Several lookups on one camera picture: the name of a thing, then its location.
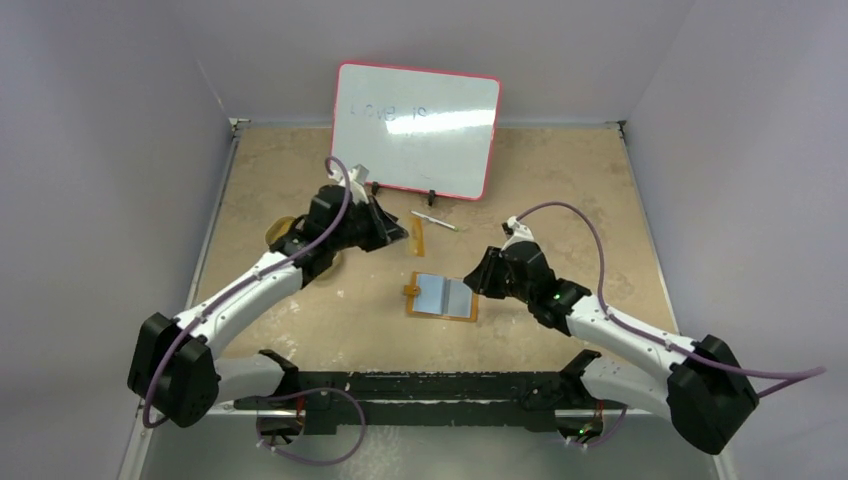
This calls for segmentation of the yellow gold credit card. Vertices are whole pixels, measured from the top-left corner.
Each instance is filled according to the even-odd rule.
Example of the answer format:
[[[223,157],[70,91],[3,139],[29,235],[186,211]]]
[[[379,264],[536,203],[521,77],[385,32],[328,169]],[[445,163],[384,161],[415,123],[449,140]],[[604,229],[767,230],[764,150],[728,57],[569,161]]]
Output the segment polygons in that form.
[[[425,243],[423,237],[423,225],[419,217],[412,215],[409,225],[409,252],[416,257],[424,257],[426,255]]]

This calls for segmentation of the yellow leather card holder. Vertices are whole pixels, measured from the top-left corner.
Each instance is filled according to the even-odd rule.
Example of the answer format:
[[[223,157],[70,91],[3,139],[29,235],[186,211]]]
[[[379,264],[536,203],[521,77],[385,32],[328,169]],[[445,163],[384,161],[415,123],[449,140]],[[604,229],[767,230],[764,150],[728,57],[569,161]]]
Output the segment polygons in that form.
[[[473,323],[479,297],[461,279],[414,272],[403,287],[408,315]]]

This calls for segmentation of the beige oval plastic tray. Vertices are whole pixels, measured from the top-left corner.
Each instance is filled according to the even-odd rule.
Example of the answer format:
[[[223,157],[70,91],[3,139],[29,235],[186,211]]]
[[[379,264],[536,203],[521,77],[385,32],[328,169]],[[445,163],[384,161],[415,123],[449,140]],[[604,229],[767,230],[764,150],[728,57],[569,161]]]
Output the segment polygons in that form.
[[[304,284],[313,281],[326,282],[337,273],[343,264],[343,253],[331,251],[328,240],[314,246],[320,233],[306,233],[305,216],[283,216],[275,220],[266,230],[264,241],[271,252],[291,257],[302,252],[292,264],[302,270]]]

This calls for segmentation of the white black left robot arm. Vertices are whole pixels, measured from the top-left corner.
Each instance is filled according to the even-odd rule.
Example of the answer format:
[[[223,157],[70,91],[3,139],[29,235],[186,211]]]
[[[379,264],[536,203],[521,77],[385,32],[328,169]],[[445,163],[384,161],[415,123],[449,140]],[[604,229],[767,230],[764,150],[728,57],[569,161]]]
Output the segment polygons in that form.
[[[243,330],[327,271],[337,253],[372,252],[408,235],[372,195],[321,187],[307,213],[274,229],[267,252],[247,272],[174,318],[154,313],[141,324],[127,385],[143,401],[145,426],[156,425],[152,409],[179,427],[197,423],[219,398],[216,361]]]

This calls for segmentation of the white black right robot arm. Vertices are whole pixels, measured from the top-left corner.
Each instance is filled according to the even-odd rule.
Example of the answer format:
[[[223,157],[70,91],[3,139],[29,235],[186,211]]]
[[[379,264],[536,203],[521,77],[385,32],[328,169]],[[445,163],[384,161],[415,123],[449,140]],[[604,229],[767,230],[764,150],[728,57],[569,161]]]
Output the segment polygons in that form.
[[[549,267],[539,245],[490,246],[463,282],[490,299],[513,298],[538,323],[626,360],[598,357],[564,376],[561,392],[576,407],[611,400],[668,420],[698,450],[717,455],[759,405],[759,396],[729,345],[653,328],[604,307],[598,295]]]

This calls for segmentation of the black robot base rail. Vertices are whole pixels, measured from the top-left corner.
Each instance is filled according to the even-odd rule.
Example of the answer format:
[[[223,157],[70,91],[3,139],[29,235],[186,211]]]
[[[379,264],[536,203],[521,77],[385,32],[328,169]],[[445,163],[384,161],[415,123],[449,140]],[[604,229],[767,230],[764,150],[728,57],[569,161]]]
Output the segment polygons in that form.
[[[617,403],[596,400],[560,372],[300,371],[275,399],[248,397],[238,410],[295,412],[308,435],[342,425],[520,427],[588,440],[613,420]]]

